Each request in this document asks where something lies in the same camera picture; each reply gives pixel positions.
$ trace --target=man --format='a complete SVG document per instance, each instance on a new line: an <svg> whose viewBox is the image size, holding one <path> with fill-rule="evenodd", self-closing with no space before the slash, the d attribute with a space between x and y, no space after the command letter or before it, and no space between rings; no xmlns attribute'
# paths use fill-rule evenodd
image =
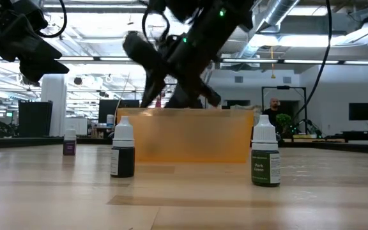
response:
<svg viewBox="0 0 368 230"><path fill-rule="evenodd" d="M278 108L279 108L278 98L271 98L270 108L263 111L262 113L264 115L268 115L269 122L276 128L277 132L279 132L279 126L277 125L276 122L276 116L279 114Z"/></svg>

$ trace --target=wall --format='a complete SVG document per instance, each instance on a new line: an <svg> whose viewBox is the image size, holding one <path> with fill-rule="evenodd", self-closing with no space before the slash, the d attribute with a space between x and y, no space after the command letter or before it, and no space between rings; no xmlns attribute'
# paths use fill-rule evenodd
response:
<svg viewBox="0 0 368 230"><path fill-rule="evenodd" d="M235 83L234 76L243 76L243 83ZM276 70L275 79L271 78L272 71L239 71L214 70L209 85L220 94L224 100L250 100L251 105L261 105L262 86L299 86L300 76L293 70ZM292 84L284 84L283 77L291 77ZM270 98L280 100L302 100L294 90L266 89L264 104L269 105Z"/></svg>
<svg viewBox="0 0 368 230"><path fill-rule="evenodd" d="M315 66L300 76L308 92L318 74ZM350 130L368 130L368 121L349 121L349 103L368 102L368 66L326 66L308 106L308 117L326 135Z"/></svg>
<svg viewBox="0 0 368 230"><path fill-rule="evenodd" d="M88 119L87 118L65 118L65 129L76 130L76 135L88 134Z"/></svg>

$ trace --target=white bottle cap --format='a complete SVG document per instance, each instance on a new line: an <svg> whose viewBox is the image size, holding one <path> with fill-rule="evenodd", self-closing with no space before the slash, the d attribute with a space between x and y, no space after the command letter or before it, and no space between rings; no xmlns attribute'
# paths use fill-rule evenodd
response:
<svg viewBox="0 0 368 230"><path fill-rule="evenodd" d="M128 122L128 116L122 116L114 127L113 141L134 141L133 126Z"/></svg>
<svg viewBox="0 0 368 230"><path fill-rule="evenodd" d="M76 130L69 128L65 131L65 137L76 137Z"/></svg>
<svg viewBox="0 0 368 230"><path fill-rule="evenodd" d="M253 143L278 143L275 127L269 122L268 115L260 115L259 123L254 127Z"/></svg>

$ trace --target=purple bottle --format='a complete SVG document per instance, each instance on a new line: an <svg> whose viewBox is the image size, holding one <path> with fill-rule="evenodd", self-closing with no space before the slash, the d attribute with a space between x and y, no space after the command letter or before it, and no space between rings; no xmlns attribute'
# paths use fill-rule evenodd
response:
<svg viewBox="0 0 368 230"><path fill-rule="evenodd" d="M63 155L75 156L76 154L76 130L68 129L63 138Z"/></svg>

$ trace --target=desk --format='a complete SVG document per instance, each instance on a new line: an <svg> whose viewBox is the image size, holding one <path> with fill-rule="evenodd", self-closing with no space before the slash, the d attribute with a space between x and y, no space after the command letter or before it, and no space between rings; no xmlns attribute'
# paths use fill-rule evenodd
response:
<svg viewBox="0 0 368 230"><path fill-rule="evenodd" d="M285 142L344 142L344 139L317 139L317 138L294 138L292 139L284 139Z"/></svg>
<svg viewBox="0 0 368 230"><path fill-rule="evenodd" d="M0 149L0 229L368 230L368 154L280 152L280 187L263 188L248 164L137 164L112 179L110 146Z"/></svg>
<svg viewBox="0 0 368 230"><path fill-rule="evenodd" d="M343 132L343 139L349 141L368 141L368 131L346 131Z"/></svg>
<svg viewBox="0 0 368 230"><path fill-rule="evenodd" d="M106 139L113 132L113 127L92 127L91 137Z"/></svg>

